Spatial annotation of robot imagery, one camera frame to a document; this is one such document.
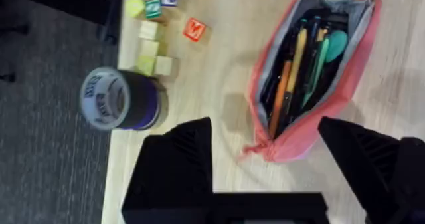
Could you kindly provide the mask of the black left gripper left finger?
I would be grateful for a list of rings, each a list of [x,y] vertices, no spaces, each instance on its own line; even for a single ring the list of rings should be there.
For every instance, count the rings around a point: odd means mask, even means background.
[[[212,196],[212,124],[204,117],[144,139],[122,217],[138,224],[206,223]]]

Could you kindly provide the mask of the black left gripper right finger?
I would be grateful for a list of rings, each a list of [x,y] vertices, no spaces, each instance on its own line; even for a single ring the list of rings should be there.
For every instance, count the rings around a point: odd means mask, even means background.
[[[323,117],[318,131],[361,207],[366,223],[424,222],[424,141],[396,139]]]

